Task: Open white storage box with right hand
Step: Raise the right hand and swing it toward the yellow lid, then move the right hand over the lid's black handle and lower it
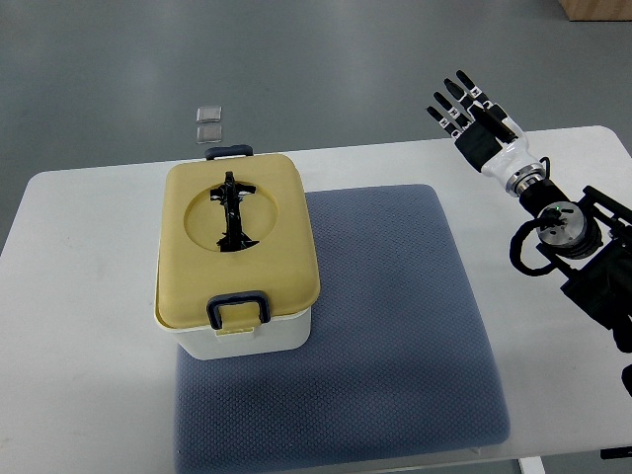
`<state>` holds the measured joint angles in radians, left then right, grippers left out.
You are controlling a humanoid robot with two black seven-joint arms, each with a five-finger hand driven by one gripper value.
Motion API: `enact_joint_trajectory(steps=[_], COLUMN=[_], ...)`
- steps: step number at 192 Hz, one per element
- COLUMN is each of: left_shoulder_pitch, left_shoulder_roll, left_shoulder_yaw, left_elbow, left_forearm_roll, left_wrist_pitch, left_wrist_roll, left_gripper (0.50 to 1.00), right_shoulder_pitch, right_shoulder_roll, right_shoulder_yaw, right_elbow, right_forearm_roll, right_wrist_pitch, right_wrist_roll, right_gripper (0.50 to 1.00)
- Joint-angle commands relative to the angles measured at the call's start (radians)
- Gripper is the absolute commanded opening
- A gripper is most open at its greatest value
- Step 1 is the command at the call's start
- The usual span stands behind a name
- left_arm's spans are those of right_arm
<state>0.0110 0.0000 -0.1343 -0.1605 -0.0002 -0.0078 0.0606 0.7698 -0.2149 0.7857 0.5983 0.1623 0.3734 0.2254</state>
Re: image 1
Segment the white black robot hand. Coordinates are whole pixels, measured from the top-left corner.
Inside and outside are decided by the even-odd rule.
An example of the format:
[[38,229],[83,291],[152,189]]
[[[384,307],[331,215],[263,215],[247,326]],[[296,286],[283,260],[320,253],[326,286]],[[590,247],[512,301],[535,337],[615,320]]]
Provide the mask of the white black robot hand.
[[517,197],[547,177],[545,165],[529,153],[523,130],[465,72],[455,81],[443,80],[446,92],[434,92],[438,104],[428,114],[454,141],[466,162],[478,173],[496,179]]

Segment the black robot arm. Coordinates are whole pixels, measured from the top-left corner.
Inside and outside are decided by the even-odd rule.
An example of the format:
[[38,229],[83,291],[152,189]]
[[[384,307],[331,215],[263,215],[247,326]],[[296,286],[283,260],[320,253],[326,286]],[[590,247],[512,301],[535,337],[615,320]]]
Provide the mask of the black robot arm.
[[561,291],[631,352],[631,209],[587,186],[571,201],[551,180],[549,159],[514,172],[508,192],[532,219],[510,242],[510,262],[529,277],[557,270]]

